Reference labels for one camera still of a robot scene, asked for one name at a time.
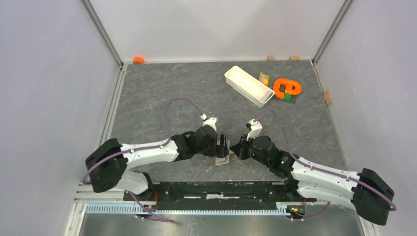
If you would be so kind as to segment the beige card holder wallet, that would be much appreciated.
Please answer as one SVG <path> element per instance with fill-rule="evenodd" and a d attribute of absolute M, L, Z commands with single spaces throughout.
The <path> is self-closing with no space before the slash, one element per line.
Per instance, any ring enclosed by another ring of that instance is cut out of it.
<path fill-rule="evenodd" d="M 230 141 L 227 139 L 227 148 L 229 149 L 229 155 L 226 158 L 218 158 L 217 157 L 217 147 L 220 147 L 219 145 L 219 140 L 217 141 L 216 144 L 216 153 L 215 153 L 215 165 L 225 165 L 228 164 L 230 162 Z"/>

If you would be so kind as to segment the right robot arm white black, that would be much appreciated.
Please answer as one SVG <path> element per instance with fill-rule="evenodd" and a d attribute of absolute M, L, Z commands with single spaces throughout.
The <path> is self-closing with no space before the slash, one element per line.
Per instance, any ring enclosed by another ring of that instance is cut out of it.
<path fill-rule="evenodd" d="M 280 150 L 269 136 L 247 138 L 230 147 L 240 160 L 254 159 L 279 178 L 285 178 L 284 195 L 343 205 L 363 219 L 384 226 L 394 210 L 394 190 L 373 170 L 343 171 L 313 163 Z"/>

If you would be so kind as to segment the white plastic bin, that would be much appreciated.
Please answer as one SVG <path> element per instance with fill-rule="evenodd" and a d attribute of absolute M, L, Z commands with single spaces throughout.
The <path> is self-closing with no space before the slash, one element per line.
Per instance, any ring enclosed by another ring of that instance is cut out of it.
<path fill-rule="evenodd" d="M 275 95 L 272 89 L 236 65 L 224 76 L 228 85 L 259 108 L 264 107 Z"/>

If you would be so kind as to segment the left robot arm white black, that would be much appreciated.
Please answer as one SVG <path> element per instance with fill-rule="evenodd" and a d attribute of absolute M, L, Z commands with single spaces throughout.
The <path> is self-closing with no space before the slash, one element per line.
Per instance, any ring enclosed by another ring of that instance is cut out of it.
<path fill-rule="evenodd" d="M 134 168 L 159 162 L 189 160 L 197 154 L 224 158 L 229 149 L 224 133 L 217 134 L 210 125 L 196 131 L 173 135 L 161 142 L 128 145 L 112 138 L 99 146 L 86 160 L 87 173 L 83 184 L 91 185 L 95 193 L 111 189 L 127 190 L 142 200 L 154 196 L 149 174 Z"/>

